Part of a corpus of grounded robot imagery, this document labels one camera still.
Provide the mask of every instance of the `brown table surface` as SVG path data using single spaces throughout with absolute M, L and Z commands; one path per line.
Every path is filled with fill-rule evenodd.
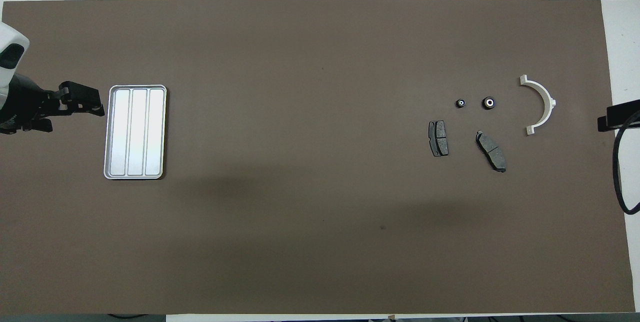
M 75 81 L 106 104 L 112 85 L 162 84 L 169 106 L 161 180 L 105 179 L 105 117 L 0 135 L 0 313 L 634 308 L 613 134 L 596 129 L 611 104 L 598 0 L 21 1 L 3 16 L 41 87 Z M 558 103 L 530 136 L 543 104 L 521 74 Z

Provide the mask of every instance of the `small metal nut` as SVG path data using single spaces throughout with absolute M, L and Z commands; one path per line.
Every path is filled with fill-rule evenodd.
M 496 101 L 494 101 L 494 97 L 484 97 L 484 99 L 482 100 L 482 107 L 484 107 L 485 110 L 491 110 L 492 108 L 496 107 Z

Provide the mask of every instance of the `silver rectangular tray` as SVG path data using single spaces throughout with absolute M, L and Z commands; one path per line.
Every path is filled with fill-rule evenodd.
M 114 85 L 109 90 L 104 176 L 158 179 L 165 159 L 167 88 Z

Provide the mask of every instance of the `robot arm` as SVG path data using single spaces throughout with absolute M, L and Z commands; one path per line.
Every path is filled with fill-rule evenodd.
M 60 83 L 58 91 L 47 91 L 16 73 L 29 48 L 29 39 L 0 22 L 0 133 L 13 135 L 19 129 L 53 131 L 50 116 L 77 112 L 104 116 L 97 89 L 79 83 Z

